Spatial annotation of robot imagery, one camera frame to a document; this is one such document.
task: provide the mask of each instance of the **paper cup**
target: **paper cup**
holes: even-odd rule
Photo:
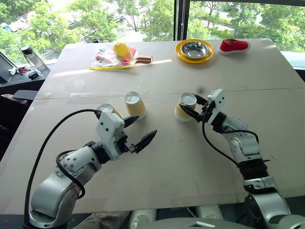
[[[129,115],[138,115],[139,118],[144,118],[146,115],[146,107],[140,95],[136,92],[128,92],[125,95],[125,103]]]
[[[123,118],[122,115],[111,104],[102,104],[102,105],[98,106],[97,109],[102,112],[115,113],[120,118]]]
[[[192,93],[183,93],[175,108],[174,114],[175,114],[176,118],[182,122],[191,121],[193,118],[190,117],[186,112],[184,112],[184,110],[182,110],[182,108],[180,107],[179,104],[185,104],[189,108],[195,109],[196,102],[197,102],[197,99],[196,99],[195,95],[193,95]]]

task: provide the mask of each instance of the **red shoe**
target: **red shoe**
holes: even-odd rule
[[[218,52],[222,55],[228,55],[231,53],[246,52],[249,49],[250,49],[249,42],[227,39],[227,40],[223,40]]]

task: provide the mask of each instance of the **stainless steel bowl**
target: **stainless steel bowl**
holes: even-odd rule
[[[187,58],[201,59],[209,53],[209,49],[202,42],[191,41],[181,46],[181,52]]]

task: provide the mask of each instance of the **clear bottle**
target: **clear bottle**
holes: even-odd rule
[[[22,47],[21,51],[24,57],[40,71],[44,71],[48,68],[46,64],[39,58],[39,56],[33,51],[33,49],[30,46],[26,45]]]

